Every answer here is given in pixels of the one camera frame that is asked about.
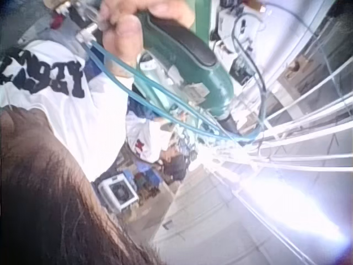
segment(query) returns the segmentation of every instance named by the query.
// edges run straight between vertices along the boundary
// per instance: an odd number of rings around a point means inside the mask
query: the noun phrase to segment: person
[[[141,9],[194,21],[179,0],[104,0],[101,17],[114,26],[103,45],[131,66],[143,47]],[[90,185],[124,142],[127,95],[104,74],[87,83],[83,57],[55,32],[0,65],[1,264],[163,264],[116,226]],[[133,78],[106,63],[131,88]]]
[[[185,118],[185,113],[178,115],[178,119],[183,122]],[[148,163],[158,160],[170,163],[172,157],[180,154],[172,138],[174,124],[169,120],[159,116],[152,119],[140,118],[129,111],[125,123],[129,148],[141,160]]]

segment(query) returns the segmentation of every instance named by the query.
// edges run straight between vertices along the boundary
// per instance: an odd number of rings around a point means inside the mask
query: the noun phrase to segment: bright light
[[[266,7],[265,6],[261,6],[260,13],[265,13],[265,12],[266,12]]]
[[[288,184],[280,181],[254,179],[244,190],[271,218],[303,232],[341,240],[339,227],[331,222],[314,201]]]

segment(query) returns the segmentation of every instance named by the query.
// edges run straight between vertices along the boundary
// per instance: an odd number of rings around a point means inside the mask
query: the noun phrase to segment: green power drill
[[[159,19],[148,12],[137,16],[144,48],[162,64],[188,100],[208,110],[225,130],[238,134],[229,110],[233,84],[212,50],[176,21]]]

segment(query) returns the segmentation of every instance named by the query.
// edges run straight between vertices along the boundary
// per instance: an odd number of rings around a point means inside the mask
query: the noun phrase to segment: brown hair
[[[2,145],[0,263],[162,264],[109,218],[78,174],[43,147],[24,159]]]

